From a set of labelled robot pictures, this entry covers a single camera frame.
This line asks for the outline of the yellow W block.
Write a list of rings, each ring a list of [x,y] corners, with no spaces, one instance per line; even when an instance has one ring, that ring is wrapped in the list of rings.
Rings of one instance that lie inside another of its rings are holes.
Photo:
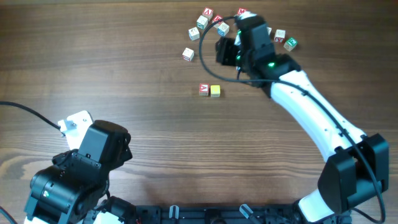
[[[221,88],[219,85],[211,85],[210,86],[210,95],[211,97],[218,98],[221,95]]]

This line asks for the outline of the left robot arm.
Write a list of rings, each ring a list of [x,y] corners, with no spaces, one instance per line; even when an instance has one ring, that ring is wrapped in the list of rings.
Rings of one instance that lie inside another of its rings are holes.
[[[36,173],[25,205],[26,219],[78,223],[109,189],[109,173],[132,159],[128,130],[109,121],[91,124],[78,149],[58,154]]]

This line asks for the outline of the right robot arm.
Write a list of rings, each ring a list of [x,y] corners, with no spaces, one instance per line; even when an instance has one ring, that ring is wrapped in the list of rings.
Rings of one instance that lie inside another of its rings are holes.
[[[245,12],[234,16],[234,38],[215,45],[218,63],[248,75],[244,84],[260,88],[287,110],[313,140],[325,166],[316,189],[298,201],[307,223],[357,211],[371,198],[382,200],[389,185],[389,145],[347,121],[315,89],[300,65],[277,54],[266,21]]]

